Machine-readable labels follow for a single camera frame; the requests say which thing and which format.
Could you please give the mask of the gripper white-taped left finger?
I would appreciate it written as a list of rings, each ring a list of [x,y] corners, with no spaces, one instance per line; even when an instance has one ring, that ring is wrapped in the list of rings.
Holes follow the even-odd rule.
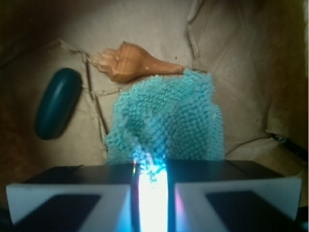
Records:
[[[133,165],[62,166],[6,195],[15,232],[137,232]]]

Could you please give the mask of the gripper white-taped right finger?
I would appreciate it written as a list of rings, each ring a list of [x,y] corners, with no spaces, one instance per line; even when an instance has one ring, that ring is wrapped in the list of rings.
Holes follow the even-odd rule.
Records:
[[[253,161],[170,160],[170,232],[300,232],[302,181]]]

